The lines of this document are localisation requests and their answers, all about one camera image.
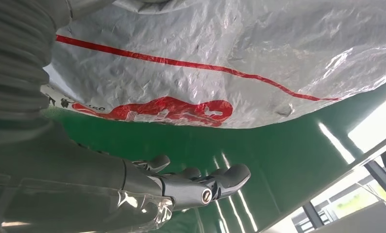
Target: plastic cover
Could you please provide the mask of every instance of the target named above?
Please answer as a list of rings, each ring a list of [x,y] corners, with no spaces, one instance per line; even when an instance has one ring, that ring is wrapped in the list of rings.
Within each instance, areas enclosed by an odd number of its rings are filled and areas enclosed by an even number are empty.
[[[58,31],[50,104],[253,128],[386,82],[386,0],[120,0]]]
[[[170,198],[0,175],[0,233],[139,233],[170,220]]]

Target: green floor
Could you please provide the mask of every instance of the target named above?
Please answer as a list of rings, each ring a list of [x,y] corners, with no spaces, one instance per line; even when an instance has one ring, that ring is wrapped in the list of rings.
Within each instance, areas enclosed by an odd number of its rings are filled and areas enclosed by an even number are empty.
[[[216,163],[226,167],[225,159],[246,164],[252,177],[241,195],[220,200],[219,208],[212,203],[175,213],[157,232],[251,233],[285,217],[363,160],[347,133],[385,100],[386,84],[296,120],[249,130],[107,121],[55,108],[45,114],[95,150],[130,160],[166,154],[171,171],[195,166],[205,173]],[[320,131],[320,122],[357,158],[355,163],[347,165]]]

